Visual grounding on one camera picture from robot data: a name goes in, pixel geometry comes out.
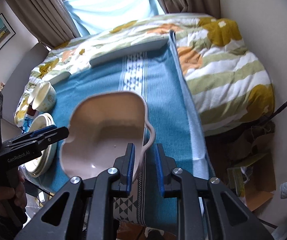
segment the cardboard box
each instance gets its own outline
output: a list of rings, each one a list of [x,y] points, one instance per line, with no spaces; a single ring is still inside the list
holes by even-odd
[[[246,168],[253,168],[252,174],[244,174]],[[271,153],[258,153],[247,157],[233,168],[227,169],[229,184],[228,187],[236,192],[239,199],[254,211],[266,201],[273,197],[276,190],[274,164]]]

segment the human hand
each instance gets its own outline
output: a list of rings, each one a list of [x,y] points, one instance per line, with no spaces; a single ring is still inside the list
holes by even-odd
[[[0,216],[8,217],[8,214],[1,203],[1,200],[12,199],[15,196],[14,204],[24,209],[27,205],[26,190],[24,188],[24,176],[18,171],[19,184],[14,190],[12,187],[0,187]]]

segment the metal screw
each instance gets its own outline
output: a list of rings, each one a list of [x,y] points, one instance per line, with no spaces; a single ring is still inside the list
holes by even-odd
[[[74,176],[70,179],[70,182],[72,184],[77,184],[77,183],[79,183],[79,181],[80,181],[80,178],[78,176]]]
[[[116,168],[114,168],[114,167],[108,169],[108,173],[109,173],[109,174],[115,174],[115,173],[117,173],[117,172],[118,172],[118,169],[116,169]]]
[[[181,174],[183,172],[182,168],[174,168],[172,170],[175,174]]]
[[[218,179],[217,177],[212,177],[210,178],[210,182],[212,184],[218,184],[220,182],[220,179]]]

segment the bowl handle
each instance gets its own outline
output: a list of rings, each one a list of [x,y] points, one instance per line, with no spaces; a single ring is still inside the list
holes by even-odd
[[[143,167],[143,161],[144,161],[144,155],[146,153],[146,150],[148,150],[148,148],[153,145],[154,140],[156,138],[156,132],[154,127],[151,125],[151,123],[149,123],[149,121],[146,119],[145,120],[145,127],[148,129],[149,133],[150,133],[150,138],[149,141],[141,148],[141,152],[142,154],[142,158],[139,160],[139,164],[138,164],[138,168],[132,178],[132,183],[139,177],[139,174],[142,170]]]
[[[148,129],[149,133],[150,133],[150,138],[149,141],[142,147],[141,151],[142,152],[146,152],[146,150],[148,150],[148,148],[153,145],[154,140],[156,138],[156,132],[154,127],[151,125],[151,123],[149,123],[148,121],[145,121],[145,127]]]

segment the blue towel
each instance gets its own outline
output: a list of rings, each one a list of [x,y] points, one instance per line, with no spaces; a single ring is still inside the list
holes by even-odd
[[[58,127],[67,126],[74,108],[85,98],[118,90],[135,90],[146,100],[149,121],[156,130],[155,143],[162,143],[167,156],[194,176],[208,179],[208,155],[202,126],[182,76],[175,34],[159,50],[141,52],[88,69],[54,86],[57,103],[50,113]],[[68,177],[60,167],[58,151],[39,184],[58,191]],[[120,220],[175,232],[177,203],[163,199],[158,190],[154,154],[148,150],[144,171],[127,199],[115,199],[114,217]]]

